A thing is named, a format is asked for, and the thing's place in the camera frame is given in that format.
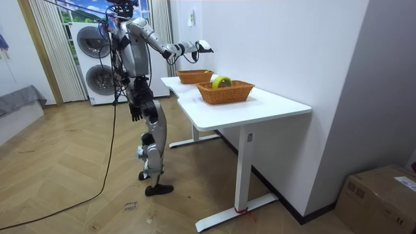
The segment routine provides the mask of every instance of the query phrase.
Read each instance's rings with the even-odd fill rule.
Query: window
[[[111,4],[107,1],[103,0],[78,0],[76,3],[74,3],[71,0],[64,0],[67,3],[57,2],[59,5],[64,6],[65,8],[71,9],[66,10],[65,8],[59,7],[58,12],[62,21],[62,26],[65,29],[66,33],[66,39],[68,41],[68,45],[71,47],[73,59],[76,64],[78,63],[78,57],[77,53],[75,52],[75,48],[73,46],[72,42],[72,35],[70,32],[70,28],[68,26],[68,23],[70,22],[84,22],[84,23],[98,23],[100,20],[104,20],[105,16],[103,14],[93,12],[91,10],[95,10],[98,12],[105,12],[107,7]],[[80,7],[85,7],[87,9],[78,8],[76,6],[72,6],[71,4],[79,5]],[[149,8],[148,8],[148,2],[147,0],[139,0],[138,1],[138,7],[135,7],[133,11],[133,17],[134,18],[145,18],[148,22],[150,22],[149,19]]]

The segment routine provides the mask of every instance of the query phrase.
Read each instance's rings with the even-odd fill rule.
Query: table top
[[[247,101],[211,105],[195,84],[182,84],[179,77],[162,78],[178,97],[178,104],[199,131],[235,127],[311,112],[311,107],[254,87]]]

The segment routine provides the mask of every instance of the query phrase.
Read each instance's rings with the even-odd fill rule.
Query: humanoid robot
[[[171,185],[159,184],[160,175],[164,172],[163,151],[166,144],[166,118],[161,104],[153,100],[153,93],[148,85],[149,51],[148,45],[158,51],[166,60],[175,60],[191,53],[194,62],[199,53],[213,53],[210,45],[198,42],[164,44],[158,34],[144,18],[132,19],[133,6],[137,1],[107,0],[114,3],[113,10],[118,20],[109,22],[112,48],[112,63],[115,73],[121,77],[125,88],[133,121],[145,119],[148,131],[142,134],[142,145],[138,147],[139,159],[145,161],[144,169],[138,179],[150,178],[151,185],[145,190],[146,196],[167,194],[173,191]]]

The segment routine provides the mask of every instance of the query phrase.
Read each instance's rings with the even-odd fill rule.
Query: washing machine door
[[[85,81],[92,91],[101,95],[114,94],[111,67],[96,65],[86,73]]]
[[[104,46],[109,44],[109,36],[106,33],[100,34],[98,27],[87,26],[81,29],[78,32],[77,41],[81,50],[89,57],[96,59],[99,57],[104,58],[110,53],[110,47]]]

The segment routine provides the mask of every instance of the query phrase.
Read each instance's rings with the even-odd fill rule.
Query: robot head
[[[118,16],[125,17],[125,18],[132,18],[133,17],[133,7],[137,7],[138,0],[107,0],[110,3],[114,3],[112,7],[114,7],[115,13]]]

